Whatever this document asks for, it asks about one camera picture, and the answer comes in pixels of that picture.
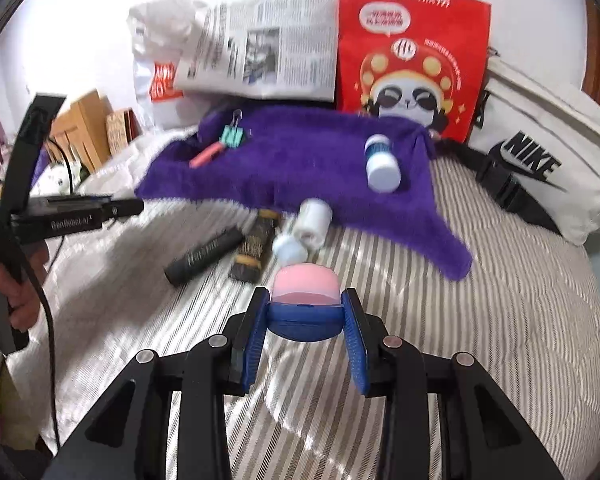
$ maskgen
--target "cartoon panda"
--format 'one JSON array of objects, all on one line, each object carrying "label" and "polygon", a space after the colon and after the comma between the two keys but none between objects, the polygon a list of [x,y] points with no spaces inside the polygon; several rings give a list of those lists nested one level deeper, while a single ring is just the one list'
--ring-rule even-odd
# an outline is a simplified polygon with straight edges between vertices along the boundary
[{"label": "cartoon panda", "polygon": [[453,71],[431,48],[418,47],[408,60],[391,51],[369,54],[360,67],[360,82],[360,102],[370,115],[405,117],[422,124],[433,136],[442,134],[449,124]]}]

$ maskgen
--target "speech bubble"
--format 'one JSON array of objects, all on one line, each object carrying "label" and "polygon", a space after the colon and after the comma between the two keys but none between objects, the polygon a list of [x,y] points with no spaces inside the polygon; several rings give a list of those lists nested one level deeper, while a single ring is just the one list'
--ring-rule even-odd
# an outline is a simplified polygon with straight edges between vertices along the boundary
[{"label": "speech bubble", "polygon": [[360,9],[360,25],[374,34],[400,34],[411,25],[409,11],[400,4],[371,2]]}]

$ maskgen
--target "panda face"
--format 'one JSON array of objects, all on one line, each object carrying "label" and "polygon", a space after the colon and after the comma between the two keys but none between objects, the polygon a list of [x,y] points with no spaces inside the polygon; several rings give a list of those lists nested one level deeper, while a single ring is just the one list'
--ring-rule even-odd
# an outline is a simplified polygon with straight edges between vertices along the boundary
[{"label": "panda face", "polygon": [[416,81],[403,80],[389,84],[376,98],[379,117],[406,117],[429,128],[438,112],[436,95]]}]

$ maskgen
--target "panda eye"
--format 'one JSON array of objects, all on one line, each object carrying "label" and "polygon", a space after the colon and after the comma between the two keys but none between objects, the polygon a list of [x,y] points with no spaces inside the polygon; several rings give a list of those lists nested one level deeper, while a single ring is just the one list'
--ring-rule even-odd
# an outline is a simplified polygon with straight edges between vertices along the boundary
[{"label": "panda eye", "polygon": [[402,99],[402,90],[397,86],[387,86],[378,94],[377,102],[382,108],[393,108]]},{"label": "panda eye", "polygon": [[421,108],[433,112],[438,109],[438,101],[435,96],[424,88],[416,88],[413,91],[413,98]]}]

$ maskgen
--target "yellow spot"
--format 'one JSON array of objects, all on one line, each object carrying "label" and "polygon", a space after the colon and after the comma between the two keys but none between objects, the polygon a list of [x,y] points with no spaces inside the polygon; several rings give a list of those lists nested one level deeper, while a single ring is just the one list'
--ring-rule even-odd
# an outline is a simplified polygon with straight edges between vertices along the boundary
[{"label": "yellow spot", "polygon": [[389,60],[384,54],[376,54],[371,58],[371,68],[374,72],[384,72],[389,66]]},{"label": "yellow spot", "polygon": [[451,88],[451,79],[449,79],[448,77],[444,76],[440,80],[440,88],[442,88],[445,92],[447,90],[449,90]]},{"label": "yellow spot", "polygon": [[442,63],[439,62],[435,57],[426,57],[422,62],[422,68],[430,76],[439,75],[442,72]]},{"label": "yellow spot", "polygon": [[362,75],[362,82],[367,85],[367,86],[371,86],[374,83],[374,75],[371,72],[365,72]]}]

